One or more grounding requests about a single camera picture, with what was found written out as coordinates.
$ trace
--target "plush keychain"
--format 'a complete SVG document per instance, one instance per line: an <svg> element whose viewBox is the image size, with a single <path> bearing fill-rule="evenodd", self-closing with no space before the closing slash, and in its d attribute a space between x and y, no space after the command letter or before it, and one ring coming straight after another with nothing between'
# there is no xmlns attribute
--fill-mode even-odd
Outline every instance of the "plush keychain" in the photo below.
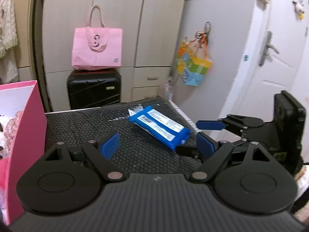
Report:
<svg viewBox="0 0 309 232"><path fill-rule="evenodd" d="M304 19L304 7L303 5L301 5L300 3L298 3L297 1L293 1L294 4L294 9L295 9L295 13L298 15L298 18L300 20Z"/></svg>

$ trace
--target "door frame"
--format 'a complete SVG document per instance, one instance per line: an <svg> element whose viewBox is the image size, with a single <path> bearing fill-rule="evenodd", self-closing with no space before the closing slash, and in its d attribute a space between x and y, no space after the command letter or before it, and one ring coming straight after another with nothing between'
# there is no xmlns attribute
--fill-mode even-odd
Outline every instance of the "door frame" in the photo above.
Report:
<svg viewBox="0 0 309 232"><path fill-rule="evenodd" d="M227 114L236 114L246 96L264 49L271 5L272 0L269 4L264 4L260 0L255 0L247 43L241 56L237 75L220 115L218 116L219 118L225 118ZM226 131L211 131L210 137L214 140L220 140L224 137L225 132Z"/></svg>

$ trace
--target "hanging plastic bag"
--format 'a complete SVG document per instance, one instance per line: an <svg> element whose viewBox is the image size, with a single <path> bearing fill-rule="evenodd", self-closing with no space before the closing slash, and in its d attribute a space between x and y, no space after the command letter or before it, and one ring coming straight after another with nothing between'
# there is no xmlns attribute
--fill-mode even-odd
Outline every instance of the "hanging plastic bag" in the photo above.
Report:
<svg viewBox="0 0 309 232"><path fill-rule="evenodd" d="M197 32L195 40L182 41L176 57L177 71L186 85L198 86L203 80L212 60L207 52L207 35Z"/></svg>

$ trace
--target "pink tote bag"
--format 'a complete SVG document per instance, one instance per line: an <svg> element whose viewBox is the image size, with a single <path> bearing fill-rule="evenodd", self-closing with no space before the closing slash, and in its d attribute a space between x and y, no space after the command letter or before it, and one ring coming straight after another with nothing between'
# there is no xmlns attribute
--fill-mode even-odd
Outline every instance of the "pink tote bag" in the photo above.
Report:
<svg viewBox="0 0 309 232"><path fill-rule="evenodd" d="M92 12L100 12L102 27L92 28ZM72 49L72 66L74 69L99 70L121 66L122 29L105 27L101 8L91 8L86 28L76 28Z"/></svg>

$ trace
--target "white label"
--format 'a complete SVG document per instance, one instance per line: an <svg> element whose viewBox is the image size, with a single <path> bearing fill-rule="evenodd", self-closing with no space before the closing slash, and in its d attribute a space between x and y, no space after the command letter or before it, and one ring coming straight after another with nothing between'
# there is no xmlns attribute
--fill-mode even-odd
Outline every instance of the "white label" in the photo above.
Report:
<svg viewBox="0 0 309 232"><path fill-rule="evenodd" d="M170 134L165 129L158 126L155 122L153 122L151 119L147 118L145 115L139 116L138 119L140 121L144 122L146 125L150 126L153 130L155 130L157 133L162 135L168 141L172 141L175 138L175 136L173 134Z"/></svg>
<svg viewBox="0 0 309 232"><path fill-rule="evenodd" d="M163 115L162 113L158 112L155 109L152 109L152 110L150 110L147 113L150 116L152 116L155 120L159 121L161 124L164 124L169 129L171 129L171 130L173 130L175 132L179 133L179 132L181 132L182 129L184 129L184 127L181 124L178 124L174 120L166 117L165 115Z"/></svg>

